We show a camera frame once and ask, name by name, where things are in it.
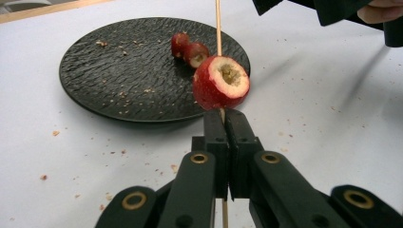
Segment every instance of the person's hand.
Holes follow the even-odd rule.
[[[403,0],[374,0],[357,15],[367,24],[392,21],[403,16]]]

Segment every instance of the white tablecloth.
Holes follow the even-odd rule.
[[[0,25],[0,227],[93,227],[121,190],[175,178],[202,119],[110,120],[74,103],[59,81],[75,41],[143,17],[216,23],[213,1],[115,0]],[[221,28],[250,59],[238,110],[265,149],[317,190],[356,185],[402,213],[403,49],[352,22],[323,28],[314,10],[286,1],[262,16],[252,1],[221,1]],[[230,227],[254,227],[247,200],[230,203],[229,215]]]

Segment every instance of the bolt hole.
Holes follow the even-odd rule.
[[[329,225],[330,225],[329,220],[322,215],[313,215],[312,222],[314,223],[314,225],[316,227],[320,227],[320,228],[326,228],[326,227],[329,227]]]
[[[137,210],[145,204],[147,200],[147,196],[142,192],[133,192],[127,196],[125,196],[122,201],[122,206],[124,209],[132,211]]]
[[[190,160],[194,163],[206,163],[208,157],[204,154],[195,154],[190,157]]]
[[[278,163],[279,162],[279,157],[276,154],[273,153],[266,153],[261,156],[261,159],[264,160],[267,163]]]
[[[193,219],[188,215],[179,216],[176,219],[176,226],[180,228],[191,227]]]
[[[350,202],[352,205],[362,208],[362,209],[371,209],[374,207],[373,200],[367,195],[355,191],[355,190],[346,190],[343,194],[344,199]]]

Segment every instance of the strawberry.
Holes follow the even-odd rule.
[[[249,77],[241,65],[230,57],[211,56],[196,69],[193,96],[205,110],[234,108],[249,92]]]
[[[178,32],[171,38],[171,52],[175,58],[183,58],[183,52],[189,44],[189,35],[185,32]]]
[[[186,46],[183,52],[184,61],[193,68],[199,65],[210,56],[208,48],[201,42],[193,42]]]

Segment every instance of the round plate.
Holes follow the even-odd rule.
[[[173,34],[185,31],[191,41],[217,53],[216,29],[176,18],[141,18],[98,28],[74,43],[60,65],[66,93],[79,105],[110,118],[140,122],[175,122],[199,117],[195,69],[171,55]],[[221,33],[222,54],[250,74],[249,59],[233,38]]]

